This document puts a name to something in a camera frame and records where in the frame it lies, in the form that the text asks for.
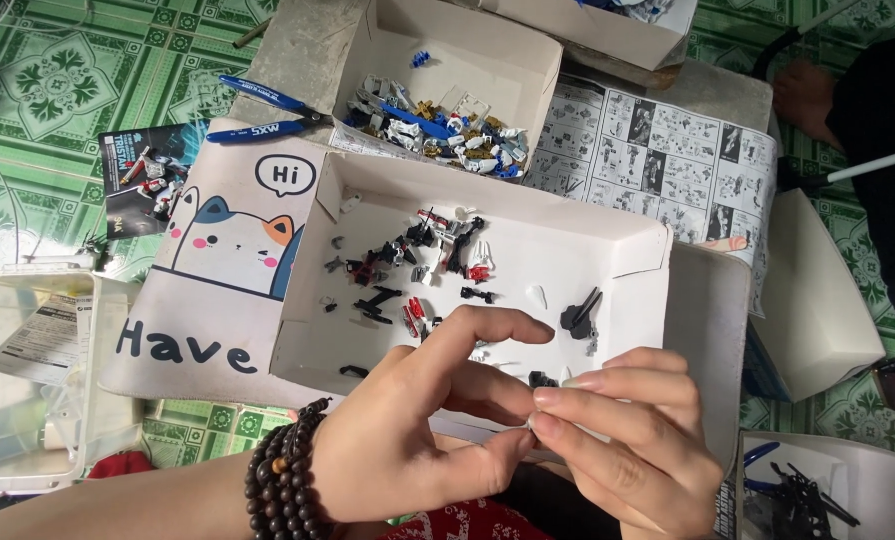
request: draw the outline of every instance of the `red clothing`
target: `red clothing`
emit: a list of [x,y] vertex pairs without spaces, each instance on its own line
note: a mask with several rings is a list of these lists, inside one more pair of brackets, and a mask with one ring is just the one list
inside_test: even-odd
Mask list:
[[490,500],[457,502],[413,518],[377,540],[553,540],[524,516]]

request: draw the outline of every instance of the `cat illustration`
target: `cat illustration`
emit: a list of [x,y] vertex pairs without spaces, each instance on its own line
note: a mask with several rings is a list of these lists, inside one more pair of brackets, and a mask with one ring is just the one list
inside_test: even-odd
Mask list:
[[304,227],[295,230],[289,215],[267,221],[232,211],[220,196],[198,206],[199,197],[195,187],[185,191],[168,222],[167,235],[179,239],[170,270],[283,300]]

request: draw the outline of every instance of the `pliers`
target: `pliers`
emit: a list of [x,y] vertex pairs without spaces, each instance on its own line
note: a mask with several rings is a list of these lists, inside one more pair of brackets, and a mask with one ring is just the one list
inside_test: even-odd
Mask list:
[[330,114],[323,114],[313,110],[301,101],[297,101],[293,97],[284,95],[277,90],[264,86],[253,80],[245,80],[230,75],[221,75],[218,77],[222,83],[237,89],[238,91],[257,96],[278,109],[290,111],[296,115],[300,115],[297,120],[281,120],[273,124],[263,126],[255,126],[246,129],[230,129],[226,131],[214,131],[207,134],[208,142],[254,142],[265,141],[268,139],[277,139],[302,132],[309,128],[318,126],[333,126],[334,119]]

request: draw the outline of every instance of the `green tile floor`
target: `green tile floor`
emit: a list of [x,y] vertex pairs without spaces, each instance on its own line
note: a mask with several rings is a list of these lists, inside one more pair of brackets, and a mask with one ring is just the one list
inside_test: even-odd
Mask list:
[[[811,19],[826,0],[701,0],[688,54],[749,71],[761,48],[784,28]],[[0,28],[0,170],[19,201],[14,215],[0,182],[0,264],[21,252],[70,253],[101,223],[101,132],[219,117],[234,98],[217,75],[244,73],[257,41],[230,42],[276,9],[276,0],[96,0],[81,20],[81,0],[17,0],[22,29]],[[872,42],[895,37],[895,0],[864,0],[839,14],[780,60],[806,57],[842,73]],[[822,143],[783,128],[785,152],[805,173],[844,166]],[[849,189],[832,188],[818,213],[840,247],[895,355],[895,312],[887,301],[864,213]],[[107,275],[141,279],[159,238],[116,242]],[[895,412],[886,410],[868,375],[797,403],[745,396],[744,428],[849,438],[895,452]],[[154,464],[209,460],[252,447],[282,409],[167,399],[148,403],[146,447]]]

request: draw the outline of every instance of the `person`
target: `person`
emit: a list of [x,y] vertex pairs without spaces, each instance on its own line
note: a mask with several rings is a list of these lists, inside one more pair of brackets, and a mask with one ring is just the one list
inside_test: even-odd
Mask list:
[[[551,538],[504,506],[505,495],[508,503],[525,495],[507,488],[533,448],[564,459],[573,489],[619,520],[624,540],[709,533],[723,471],[705,448],[686,361],[668,350],[634,349],[560,388],[532,391],[467,360],[479,339],[540,344],[553,337],[548,325],[522,311],[462,305],[419,347],[388,352],[311,439],[311,487],[321,515],[338,524],[332,538],[501,537],[491,531]],[[428,418],[441,408],[511,428],[483,445],[438,448]],[[250,460],[248,451],[35,497],[0,511],[0,540],[246,540],[254,537],[244,499]],[[536,505],[557,506],[553,494],[535,495]],[[475,521],[484,514],[478,510],[490,509],[486,524]],[[410,512],[415,519],[399,527],[380,521]],[[448,529],[435,530],[438,524]],[[611,537],[608,529],[586,536]]]
[[[840,80],[798,58],[773,86],[777,117],[843,152],[850,165],[895,154],[895,38],[858,55]],[[895,309],[895,165],[852,182]]]

